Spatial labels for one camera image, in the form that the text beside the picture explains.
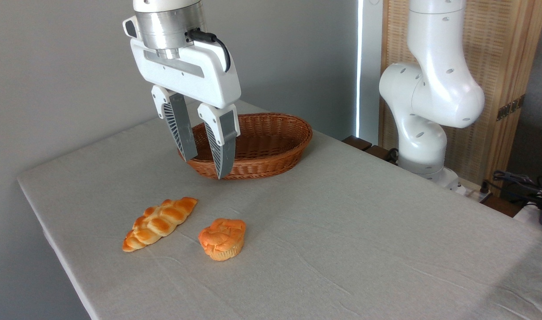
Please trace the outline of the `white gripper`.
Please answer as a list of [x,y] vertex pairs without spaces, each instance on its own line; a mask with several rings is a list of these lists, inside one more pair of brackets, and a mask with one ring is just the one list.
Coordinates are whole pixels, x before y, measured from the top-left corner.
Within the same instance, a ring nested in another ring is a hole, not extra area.
[[157,56],[143,42],[131,39],[131,49],[142,77],[152,83],[151,95],[159,118],[163,118],[185,162],[198,155],[184,96],[201,101],[203,120],[217,178],[230,174],[240,136],[235,103],[241,97],[236,67],[226,70],[222,47],[203,42],[180,48],[177,59]]

